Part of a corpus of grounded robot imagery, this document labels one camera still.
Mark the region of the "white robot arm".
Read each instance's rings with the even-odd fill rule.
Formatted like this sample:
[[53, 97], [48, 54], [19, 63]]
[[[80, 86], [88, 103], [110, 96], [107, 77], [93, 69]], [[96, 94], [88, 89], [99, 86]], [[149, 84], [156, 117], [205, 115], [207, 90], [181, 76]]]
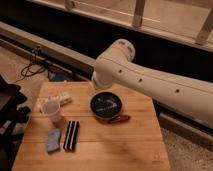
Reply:
[[213, 129], [213, 83], [143, 67], [132, 62], [134, 57], [131, 42], [114, 41], [94, 62], [94, 87], [120, 84]]

